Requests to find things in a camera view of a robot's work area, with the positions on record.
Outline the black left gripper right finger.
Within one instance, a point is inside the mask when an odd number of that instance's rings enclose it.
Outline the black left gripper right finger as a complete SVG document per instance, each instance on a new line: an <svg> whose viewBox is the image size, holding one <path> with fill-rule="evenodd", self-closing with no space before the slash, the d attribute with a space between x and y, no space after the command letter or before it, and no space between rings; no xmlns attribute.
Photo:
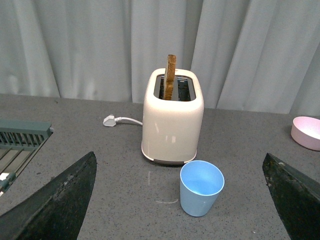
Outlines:
<svg viewBox="0 0 320 240"><path fill-rule="evenodd" d="M320 184L267 153L263 174L277 213L292 240L320 238Z"/></svg>

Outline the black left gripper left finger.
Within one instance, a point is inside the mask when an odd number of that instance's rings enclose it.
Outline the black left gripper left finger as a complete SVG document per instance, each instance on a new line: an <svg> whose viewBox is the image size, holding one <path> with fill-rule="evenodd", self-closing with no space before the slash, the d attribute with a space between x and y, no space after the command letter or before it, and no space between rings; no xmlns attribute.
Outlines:
<svg viewBox="0 0 320 240"><path fill-rule="evenodd" d="M94 189L91 151L0 217L2 240L75 240Z"/></svg>

